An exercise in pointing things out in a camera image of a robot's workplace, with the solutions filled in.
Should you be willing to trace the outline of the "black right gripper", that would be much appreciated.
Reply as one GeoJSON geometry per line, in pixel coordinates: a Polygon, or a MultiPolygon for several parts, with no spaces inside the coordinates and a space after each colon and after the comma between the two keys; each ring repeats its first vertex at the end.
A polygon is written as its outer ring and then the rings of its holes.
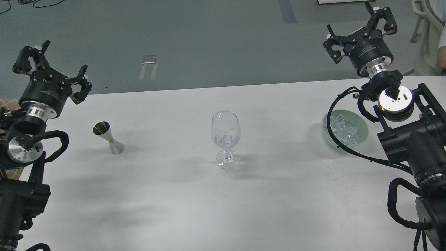
{"type": "Polygon", "coordinates": [[[339,63],[345,55],[349,57],[360,77],[369,76],[367,64],[375,59],[384,59],[387,66],[392,63],[394,57],[383,36],[397,33],[397,24],[389,7],[372,7],[369,2],[365,2],[365,7],[370,18],[363,30],[357,30],[348,36],[338,36],[330,24],[327,24],[329,34],[322,43],[334,63],[339,63]],[[345,53],[334,50],[333,46],[345,48],[345,53]]]}

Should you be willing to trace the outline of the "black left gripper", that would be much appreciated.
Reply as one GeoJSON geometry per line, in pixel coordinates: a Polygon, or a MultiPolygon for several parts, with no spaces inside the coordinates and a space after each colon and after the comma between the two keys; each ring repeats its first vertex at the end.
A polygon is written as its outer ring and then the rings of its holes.
{"type": "Polygon", "coordinates": [[[92,84],[85,76],[88,66],[83,65],[77,77],[68,78],[64,74],[49,66],[44,53],[51,44],[46,40],[40,49],[25,46],[13,64],[12,70],[16,74],[30,76],[30,83],[19,99],[19,106],[27,109],[33,104],[45,105],[49,108],[49,118],[59,117],[68,96],[75,104],[84,102],[92,84]],[[79,86],[78,92],[73,92],[73,86],[79,86]]]}

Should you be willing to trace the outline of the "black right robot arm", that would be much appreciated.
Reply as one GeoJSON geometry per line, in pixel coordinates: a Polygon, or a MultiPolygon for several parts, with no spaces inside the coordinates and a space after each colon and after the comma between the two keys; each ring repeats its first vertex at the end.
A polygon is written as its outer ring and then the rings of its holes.
{"type": "Polygon", "coordinates": [[[446,243],[446,154],[445,110],[428,87],[421,83],[414,90],[402,86],[403,75],[389,70],[393,55],[383,37],[397,32],[389,7],[372,7],[367,24],[347,36],[329,35],[323,47],[335,63],[347,56],[358,76],[369,81],[360,89],[350,87],[339,94],[328,110],[328,134],[338,148],[385,166],[413,175],[415,185],[403,178],[389,184],[387,211],[403,227],[416,230],[414,250],[427,241],[438,251],[446,243]],[[360,113],[371,122],[379,122],[383,132],[378,139],[387,159],[360,154],[341,142],[330,127],[330,116],[336,104],[354,94],[360,113]]]}

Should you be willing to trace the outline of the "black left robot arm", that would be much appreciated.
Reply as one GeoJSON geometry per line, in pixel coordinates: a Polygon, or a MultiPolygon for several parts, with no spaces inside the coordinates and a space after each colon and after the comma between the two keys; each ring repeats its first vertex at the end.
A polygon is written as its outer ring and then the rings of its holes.
{"type": "Polygon", "coordinates": [[[80,104],[92,85],[85,77],[87,65],[69,78],[49,65],[45,57],[50,41],[41,48],[25,46],[12,70],[29,76],[18,108],[1,107],[1,250],[14,251],[44,212],[51,188],[43,183],[45,164],[67,148],[69,137],[60,130],[47,131],[47,122],[58,118],[71,99],[80,104]]]}

